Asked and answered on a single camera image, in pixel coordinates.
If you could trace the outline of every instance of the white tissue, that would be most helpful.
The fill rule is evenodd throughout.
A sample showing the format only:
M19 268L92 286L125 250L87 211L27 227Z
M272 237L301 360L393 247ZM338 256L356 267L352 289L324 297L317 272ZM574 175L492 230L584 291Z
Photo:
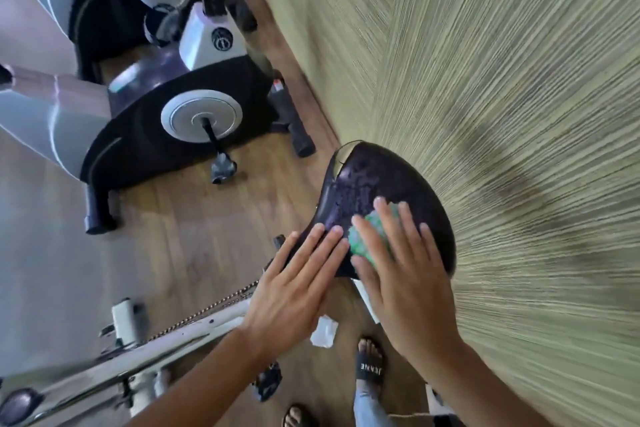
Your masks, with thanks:
M338 323L329 316L322 316L318 320L316 330L311 334L311 344L320 348L331 348L337 329Z

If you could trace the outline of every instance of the textured wall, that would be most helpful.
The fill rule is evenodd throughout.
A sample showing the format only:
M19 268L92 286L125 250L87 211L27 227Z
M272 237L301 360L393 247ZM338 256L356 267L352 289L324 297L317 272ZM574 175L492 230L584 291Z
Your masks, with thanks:
M267 1L338 137L362 137L393 0Z
M640 0L395 0L369 138L447 208L464 337L562 425L640 424Z

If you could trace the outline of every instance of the bicycle saddle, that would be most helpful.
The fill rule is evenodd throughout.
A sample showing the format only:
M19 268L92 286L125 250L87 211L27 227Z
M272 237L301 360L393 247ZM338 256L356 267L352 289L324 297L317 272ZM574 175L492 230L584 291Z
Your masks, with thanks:
M327 230L340 225L346 236L351 217L373 211L376 196L383 196L390 203L406 201L416 226L420 223L429 225L444 268L451 277L456 267L456 242L447 213L436 193L403 158L388 149L362 141L347 144L333 154L324 175L316 214L300 234L289 260L316 223L323 223ZM358 278L351 265L351 252L340 264L336 277Z

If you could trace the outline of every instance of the slipper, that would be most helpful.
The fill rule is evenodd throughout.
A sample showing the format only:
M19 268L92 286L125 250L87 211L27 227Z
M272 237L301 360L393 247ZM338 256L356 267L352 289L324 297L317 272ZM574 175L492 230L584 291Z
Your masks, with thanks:
M287 415L291 413L292 408L297 408L300 410L300 413L302 413L302 418L300 418L298 427L318 427L318 422L316 418L313 415L311 415L311 412L309 412L309 409L304 405L300 405L299 403L294 403L291 407L287 409L287 413L282 418L282 427L287 427L285 422L287 420Z
M373 385L382 385L382 380L385 373L385 356L382 352L382 348L372 338L362 337L360 340L365 339L371 341L373 346L376 347L380 353L380 358L372 357L366 351L358 350L358 356L356 357L356 380L364 380L367 383Z

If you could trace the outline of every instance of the green cleaning sponge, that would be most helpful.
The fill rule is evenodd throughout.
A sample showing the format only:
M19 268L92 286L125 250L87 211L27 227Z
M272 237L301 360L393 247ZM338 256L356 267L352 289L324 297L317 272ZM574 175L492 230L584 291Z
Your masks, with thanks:
M394 214L396 221L400 222L400 212L398 211L398 205L396 203L389 203L389 207L391 208L391 212ZM365 220L369 221L373 227L376 229L380 237L382 238L383 243L387 246L389 253L391 253L391 248L389 246L389 240L387 238L387 234L385 230L382 228L382 222L380 221L380 216L376 210L373 210L371 213L367 214L364 217ZM375 267L376 264L373 263L373 259L369 254L369 250L364 245L362 241L362 237L358 233L358 230L351 225L349 227L349 245L351 246L351 253L354 255L360 255L361 257L365 257L371 264Z

